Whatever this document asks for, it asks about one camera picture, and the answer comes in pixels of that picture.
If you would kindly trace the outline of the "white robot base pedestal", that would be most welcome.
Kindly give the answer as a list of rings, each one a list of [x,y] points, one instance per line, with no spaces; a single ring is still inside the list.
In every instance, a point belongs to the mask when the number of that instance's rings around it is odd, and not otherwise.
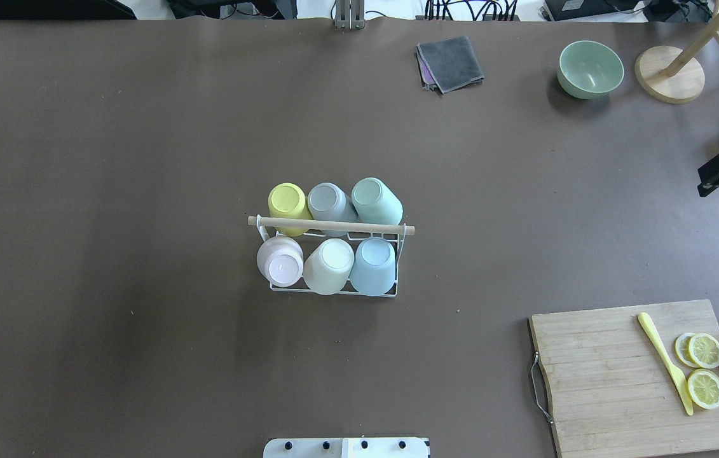
[[[430,457],[428,438],[275,438],[263,457]]]

